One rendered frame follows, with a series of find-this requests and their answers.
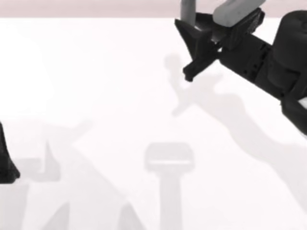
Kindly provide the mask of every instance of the white floor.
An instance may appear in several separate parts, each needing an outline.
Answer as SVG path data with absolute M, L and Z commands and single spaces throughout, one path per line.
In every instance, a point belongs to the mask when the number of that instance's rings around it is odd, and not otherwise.
M 278 24 L 267 19 L 255 34 L 272 43 Z M 173 20 L 1 19 L 0 31 L 10 154 L 17 165 L 43 159 L 49 141 L 62 168 L 59 181 L 13 185 L 30 185 L 14 230 L 42 229 L 67 202 L 70 230 L 113 230 L 127 200 L 147 230 L 159 229 L 159 179 L 144 166 L 156 142 L 193 150 L 184 230 L 304 229 L 306 140 L 278 101 L 218 62 L 184 82 L 190 59 Z

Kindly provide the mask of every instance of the black object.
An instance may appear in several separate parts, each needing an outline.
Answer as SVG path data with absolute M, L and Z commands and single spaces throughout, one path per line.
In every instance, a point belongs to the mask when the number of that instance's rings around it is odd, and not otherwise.
M 197 13 L 196 27 L 180 20 L 175 25 L 192 62 L 184 67 L 187 81 L 215 60 L 281 101 L 283 114 L 307 135 L 307 11 L 286 14 L 273 45 L 252 33 L 262 24 L 257 8 L 233 27 L 217 25 L 210 14 Z
M 0 122 L 0 184 L 12 184 L 17 178 L 20 178 L 20 172 L 10 158 Z

